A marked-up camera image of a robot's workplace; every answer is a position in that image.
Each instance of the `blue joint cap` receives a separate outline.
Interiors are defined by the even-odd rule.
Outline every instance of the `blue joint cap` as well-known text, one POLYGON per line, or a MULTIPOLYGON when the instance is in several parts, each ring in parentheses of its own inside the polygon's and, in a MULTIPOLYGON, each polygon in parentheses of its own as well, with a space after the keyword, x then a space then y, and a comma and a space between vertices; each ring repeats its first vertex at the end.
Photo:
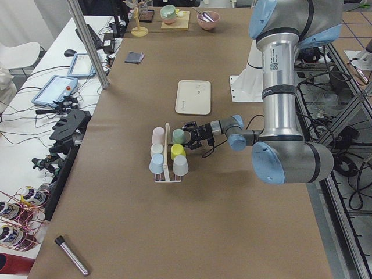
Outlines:
POLYGON ((335 41, 341 32, 342 25, 336 25, 329 29, 326 29, 318 34, 308 37, 297 44, 297 48, 313 48, 321 47, 322 45, 329 44, 335 41))
POLYGON ((256 142, 252 149, 252 165, 256 175, 268 184, 283 184, 285 174, 277 154, 264 142, 256 142))
POLYGON ((240 128, 243 129, 243 119, 240 115, 233 115, 232 116, 239 124, 240 128))
POLYGON ((233 134, 227 138, 228 144, 234 151, 241 151, 246 147, 246 140, 242 135, 233 134))
POLYGON ((256 39, 269 22, 274 9, 277 5, 277 0, 258 1, 253 10, 251 22, 249 23, 249 36, 256 39))

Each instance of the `white tray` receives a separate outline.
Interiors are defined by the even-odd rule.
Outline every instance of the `white tray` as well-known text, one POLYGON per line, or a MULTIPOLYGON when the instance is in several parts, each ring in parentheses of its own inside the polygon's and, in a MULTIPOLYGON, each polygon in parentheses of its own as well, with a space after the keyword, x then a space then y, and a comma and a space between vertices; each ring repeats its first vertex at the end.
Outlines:
POLYGON ((210 113, 211 85, 206 80, 180 80, 176 97, 176 112, 183 115, 210 113))

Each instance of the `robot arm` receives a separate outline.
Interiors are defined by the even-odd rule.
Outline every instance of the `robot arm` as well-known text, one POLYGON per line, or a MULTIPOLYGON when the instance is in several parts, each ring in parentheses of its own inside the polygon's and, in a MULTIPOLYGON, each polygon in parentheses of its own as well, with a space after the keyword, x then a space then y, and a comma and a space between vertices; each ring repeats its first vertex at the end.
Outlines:
POLYGON ((264 130, 253 145, 252 163, 264 182, 318 181, 333 168, 331 152, 304 142, 296 130, 294 52, 335 40, 341 30, 342 5, 340 0, 261 0, 253 11, 249 35, 262 52, 265 118, 264 130))

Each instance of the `spoon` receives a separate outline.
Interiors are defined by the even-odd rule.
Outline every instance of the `spoon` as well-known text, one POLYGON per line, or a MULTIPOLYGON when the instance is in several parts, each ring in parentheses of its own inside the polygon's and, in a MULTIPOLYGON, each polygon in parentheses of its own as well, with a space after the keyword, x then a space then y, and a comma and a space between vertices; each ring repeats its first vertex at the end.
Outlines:
POLYGON ((207 12, 199 12, 197 9, 192 7, 194 10, 196 10, 199 14, 199 18, 201 20, 204 20, 205 22, 214 22, 214 19, 211 18, 211 16, 207 12))

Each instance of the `white table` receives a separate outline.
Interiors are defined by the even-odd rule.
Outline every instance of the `white table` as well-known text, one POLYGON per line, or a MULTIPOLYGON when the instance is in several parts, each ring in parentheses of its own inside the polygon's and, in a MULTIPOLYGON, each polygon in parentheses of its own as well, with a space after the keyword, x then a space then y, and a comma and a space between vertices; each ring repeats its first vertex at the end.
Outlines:
MULTIPOLYGON (((85 21, 90 24, 93 30, 99 34, 99 31, 106 27, 108 23, 113 22, 113 18, 109 16, 86 16, 85 21)), ((78 53, 85 53, 83 43, 78 39, 75 33, 75 23, 73 19, 70 19, 65 28, 59 34, 57 39, 54 41, 48 52, 45 54, 43 59, 39 62, 34 72, 38 72, 44 69, 48 69, 56 66, 70 65, 72 57, 65 57, 63 54, 67 49, 73 49, 78 53)), ((101 39, 103 39, 103 32, 109 31, 108 29, 102 30, 101 39)), ((121 44, 121 39, 117 39, 115 43, 115 49, 117 50, 121 44)), ((98 53, 105 57, 103 50, 99 50, 98 53)), ((53 76, 67 75, 68 68, 57 68, 53 70, 44 71, 35 74, 28 78, 24 83, 24 87, 43 87, 45 83, 53 76)), ((79 80, 79 85, 83 85, 87 80, 79 80)), ((18 112, 12 114, 16 110, 26 110, 33 106, 31 103, 32 98, 37 94, 37 89, 24 89, 21 90, 14 98, 11 107, 8 107, 3 114, 3 122, 0 123, 0 131, 7 131, 12 133, 21 134, 40 134, 40 135, 13 135, 5 134, 12 142, 21 142, 25 139, 32 137, 39 137, 38 139, 30 139, 20 144, 11 144, 5 137, 0 135, 0 177, 1 186, 0 190, 13 195, 18 189, 25 186, 32 186, 38 188, 43 183, 50 182, 50 178, 45 170, 39 171, 33 169, 32 158, 44 158, 49 154, 48 147, 43 146, 41 141, 46 146, 53 145, 54 141, 49 139, 52 134, 52 127, 55 122, 63 115, 48 114, 39 115, 37 120, 37 128, 35 127, 35 110, 40 107, 33 107, 31 110, 25 112, 18 112)), ((101 94, 102 87, 97 78, 92 78, 81 87, 79 90, 80 96, 79 106, 82 110, 88 110, 93 114, 95 104, 98 102, 101 94)), ((8 197, 0 193, 0 201, 7 201, 8 197)), ((38 233, 38 241, 42 241, 44 238, 43 233, 38 233)), ((10 253, 14 255, 36 258, 39 251, 40 245, 27 252, 18 252, 11 249, 0 247, 0 253, 10 253)), ((21 279, 25 276, 7 276, 1 275, 2 279, 21 279)))

